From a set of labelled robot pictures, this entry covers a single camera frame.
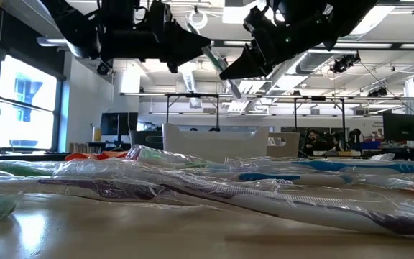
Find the ceiling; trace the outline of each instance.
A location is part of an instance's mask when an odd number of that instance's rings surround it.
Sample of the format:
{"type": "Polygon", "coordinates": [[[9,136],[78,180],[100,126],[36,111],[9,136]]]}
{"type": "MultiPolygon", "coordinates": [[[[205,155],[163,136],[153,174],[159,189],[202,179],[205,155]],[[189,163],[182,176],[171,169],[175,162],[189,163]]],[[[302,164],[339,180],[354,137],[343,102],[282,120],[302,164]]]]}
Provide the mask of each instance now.
{"type": "MultiPolygon", "coordinates": [[[[67,0],[73,7],[84,14],[96,9],[96,0],[67,0]]],[[[250,34],[241,24],[224,24],[222,11],[224,0],[172,0],[172,13],[178,22],[185,27],[186,17],[192,12],[193,3],[199,4],[199,9],[209,12],[207,25],[199,29],[201,35],[211,39],[224,40],[249,40],[250,34]]],[[[38,32],[48,37],[61,37],[56,30],[52,19],[39,5],[37,0],[5,1],[3,8],[33,27],[38,32]]],[[[412,7],[396,7],[383,19],[379,25],[364,35],[362,41],[375,42],[414,42],[414,15],[411,15],[412,7]],[[396,14],[397,12],[410,12],[409,14],[396,14]]],[[[230,63],[242,52],[242,47],[220,47],[214,48],[216,52],[230,63]]],[[[403,93],[404,79],[412,76],[414,72],[414,51],[390,51],[390,50],[362,50],[359,51],[363,66],[357,64],[349,69],[347,73],[334,76],[328,71],[330,62],[323,65],[313,75],[309,76],[298,87],[303,95],[367,95],[368,87],[377,80],[386,79],[387,87],[395,94],[403,93]]],[[[193,71],[197,82],[214,82],[212,89],[219,80],[218,73],[205,57],[197,59],[197,69],[193,71]]],[[[125,71],[130,65],[135,65],[133,60],[115,60],[114,68],[117,71],[125,71]]],[[[158,60],[147,60],[146,63],[137,63],[142,74],[141,84],[145,91],[175,91],[177,82],[183,82],[183,76],[171,74],[164,63],[158,60]]]]}

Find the table surface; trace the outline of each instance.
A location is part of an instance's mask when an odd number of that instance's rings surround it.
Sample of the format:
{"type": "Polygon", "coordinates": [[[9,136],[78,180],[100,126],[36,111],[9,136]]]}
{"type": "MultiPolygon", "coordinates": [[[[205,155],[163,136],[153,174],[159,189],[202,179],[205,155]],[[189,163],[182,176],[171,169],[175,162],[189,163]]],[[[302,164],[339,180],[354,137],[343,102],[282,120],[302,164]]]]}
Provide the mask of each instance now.
{"type": "Polygon", "coordinates": [[[414,258],[414,238],[254,212],[26,195],[0,221],[0,258],[414,258]]]}

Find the window frame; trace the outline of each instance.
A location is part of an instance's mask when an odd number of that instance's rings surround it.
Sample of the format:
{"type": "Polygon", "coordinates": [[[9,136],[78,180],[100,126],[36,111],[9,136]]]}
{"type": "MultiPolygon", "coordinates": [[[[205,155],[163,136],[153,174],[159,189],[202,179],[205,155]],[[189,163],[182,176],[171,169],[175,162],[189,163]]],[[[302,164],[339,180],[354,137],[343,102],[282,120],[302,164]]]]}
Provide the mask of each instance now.
{"type": "MultiPolygon", "coordinates": [[[[8,99],[8,98],[4,98],[0,96],[0,102],[4,102],[7,104],[13,104],[16,106],[20,106],[26,109],[31,109],[31,110],[37,110],[37,111],[41,111],[41,112],[50,112],[52,113],[53,117],[54,117],[54,122],[53,122],[53,129],[52,129],[52,144],[51,147],[49,149],[42,149],[42,148],[33,148],[33,147],[1,147],[2,150],[6,150],[6,151],[18,151],[18,152],[32,152],[32,151],[58,151],[58,136],[59,136],[59,130],[60,130],[60,109],[61,109],[61,96],[62,96],[62,87],[63,87],[63,81],[65,80],[64,78],[59,78],[56,75],[53,75],[51,73],[48,73],[46,71],[44,71],[43,69],[34,67],[33,65],[26,63],[25,61],[23,61],[22,59],[19,59],[18,57],[14,57],[12,56],[14,59],[17,59],[27,65],[32,66],[33,68],[36,68],[40,71],[42,71],[43,73],[47,73],[50,76],[54,76],[57,79],[57,88],[56,88],[56,92],[55,92],[55,108],[53,111],[50,111],[49,109],[44,109],[42,107],[38,107],[38,106],[34,106],[32,104],[27,104],[24,103],[22,101],[17,101],[17,100],[13,100],[13,99],[8,99]]],[[[0,60],[0,77],[1,77],[1,64],[4,60],[0,60]]]]}

